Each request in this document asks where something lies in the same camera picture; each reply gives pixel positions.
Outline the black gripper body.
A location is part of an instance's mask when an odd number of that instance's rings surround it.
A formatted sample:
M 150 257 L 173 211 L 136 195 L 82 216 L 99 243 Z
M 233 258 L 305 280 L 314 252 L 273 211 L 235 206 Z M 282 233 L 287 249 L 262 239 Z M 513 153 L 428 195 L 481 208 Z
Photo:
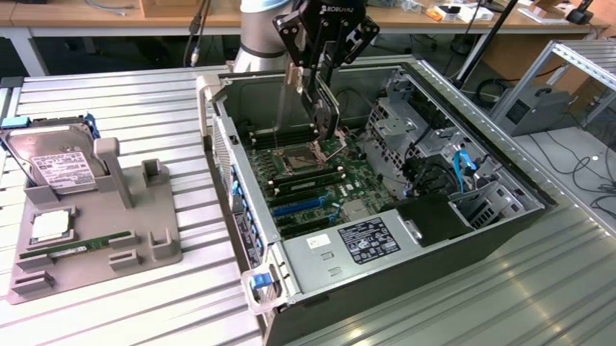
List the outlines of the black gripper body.
M 305 2 L 306 68 L 317 66 L 326 43 L 334 43 L 329 55 L 336 64 L 356 60 L 366 47 L 365 19 L 365 1 Z

